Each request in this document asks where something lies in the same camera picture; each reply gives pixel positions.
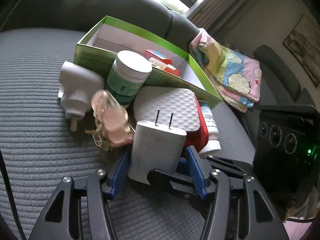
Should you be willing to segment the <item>pink sleeve forearm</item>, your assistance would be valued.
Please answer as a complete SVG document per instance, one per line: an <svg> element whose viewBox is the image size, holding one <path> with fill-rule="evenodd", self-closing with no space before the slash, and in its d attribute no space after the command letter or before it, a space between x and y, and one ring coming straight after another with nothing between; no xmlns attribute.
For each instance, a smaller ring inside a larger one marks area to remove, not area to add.
<svg viewBox="0 0 320 240"><path fill-rule="evenodd" d="M308 230L315 217L309 219L299 219L295 217L288 218L283 226L286 229L289 240L299 240Z"/></svg>

